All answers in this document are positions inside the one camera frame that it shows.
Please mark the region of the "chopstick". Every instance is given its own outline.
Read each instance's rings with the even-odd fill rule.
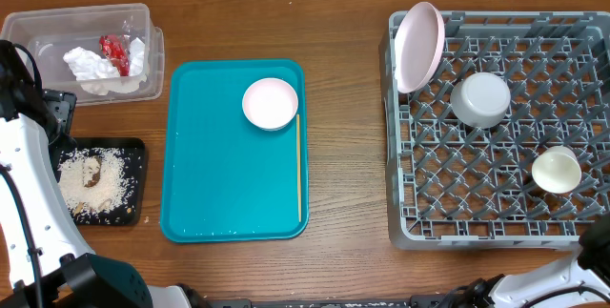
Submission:
[[[301,133],[300,118],[296,115],[296,199],[298,200],[298,222],[301,221]]]

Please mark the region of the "wooden table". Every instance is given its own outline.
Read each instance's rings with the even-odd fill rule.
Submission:
[[[75,113],[74,136],[137,136],[151,155],[139,223],[80,228],[99,255],[128,261],[148,284],[184,282],[208,298],[405,298],[530,271],[564,255],[407,252],[390,243],[377,45],[390,14],[419,1],[441,10],[610,10],[610,0],[0,0],[0,18],[20,10],[141,2],[164,32],[160,98]],[[171,243],[161,234],[159,210],[173,71],[192,60],[277,57],[292,58],[305,71],[309,226],[285,241]],[[0,297],[10,293],[8,275],[7,254],[0,251]]]

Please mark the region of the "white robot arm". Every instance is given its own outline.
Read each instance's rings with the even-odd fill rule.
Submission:
[[[51,169],[49,142],[42,127],[30,118],[6,121],[0,118],[0,165],[11,168],[10,175],[22,196],[31,233],[42,255],[40,267],[46,276],[60,267],[59,258],[72,254],[94,254],[80,235]],[[0,225],[10,261],[10,284],[33,283],[21,221],[9,186],[0,180]]]
[[[579,254],[523,275],[504,277],[490,293],[494,307],[573,307],[609,299],[610,287],[607,282],[593,270],[582,269],[578,262]]]

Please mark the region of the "dish rack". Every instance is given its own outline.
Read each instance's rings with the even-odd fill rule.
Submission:
[[[610,14],[443,11],[445,44],[430,83],[397,91],[392,14],[379,46],[387,122],[390,239],[402,249],[571,249],[610,209]],[[512,101],[494,128],[470,128],[449,96],[475,72],[506,80]],[[546,149],[564,145],[582,167],[566,195],[531,178]]]

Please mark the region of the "clear plastic container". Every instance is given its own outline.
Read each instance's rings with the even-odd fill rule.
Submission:
[[[139,75],[76,81],[63,56],[82,47],[102,58],[99,38],[102,35],[139,37],[144,44],[144,70]],[[28,48],[42,76],[43,87],[74,92],[77,104],[93,105],[155,99],[163,90],[165,51],[163,32],[151,21],[144,4],[122,4],[54,10],[15,12],[7,16],[0,39]],[[97,95],[83,90],[81,84],[104,84],[109,88],[127,80],[140,80],[134,92],[108,91]]]

